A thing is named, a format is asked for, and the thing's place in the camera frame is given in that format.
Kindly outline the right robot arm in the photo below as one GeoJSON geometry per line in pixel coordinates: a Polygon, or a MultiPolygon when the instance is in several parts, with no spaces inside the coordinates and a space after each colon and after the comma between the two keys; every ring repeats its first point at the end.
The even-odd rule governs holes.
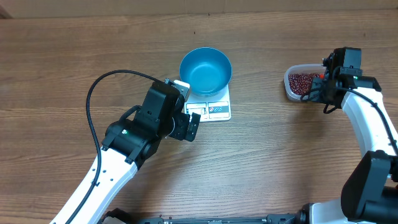
{"type": "Polygon", "coordinates": [[[343,110],[362,159],[345,182],[340,198],[313,203],[303,223],[397,223],[397,131],[383,103],[376,78],[363,75],[361,49],[342,47],[323,59],[324,76],[313,80],[301,102],[324,104],[329,114],[343,110]]]}

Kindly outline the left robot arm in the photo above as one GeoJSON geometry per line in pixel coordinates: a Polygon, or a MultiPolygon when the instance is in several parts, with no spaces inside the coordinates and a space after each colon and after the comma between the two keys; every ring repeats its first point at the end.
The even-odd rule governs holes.
{"type": "Polygon", "coordinates": [[[108,126],[100,155],[52,223],[97,223],[118,192],[156,153],[161,140],[192,142],[200,115],[182,112],[189,94],[188,83],[154,82],[141,106],[108,126]]]}

